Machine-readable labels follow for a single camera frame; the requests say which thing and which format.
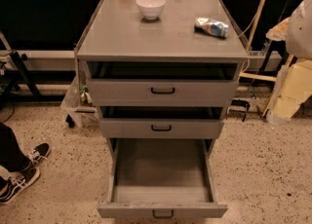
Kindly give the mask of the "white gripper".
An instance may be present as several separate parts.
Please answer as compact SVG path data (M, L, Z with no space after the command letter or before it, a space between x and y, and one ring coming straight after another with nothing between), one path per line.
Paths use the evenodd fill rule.
M291 67L283 65L266 114L270 124L289 122L300 105L312 95L312 60L299 59Z

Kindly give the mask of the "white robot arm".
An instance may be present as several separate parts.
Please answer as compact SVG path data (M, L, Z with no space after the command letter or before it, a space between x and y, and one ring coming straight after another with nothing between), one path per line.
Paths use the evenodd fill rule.
M275 125L288 122L312 95L312 0L303 0L292 12L285 31L286 50L297 61L278 73L266 114Z

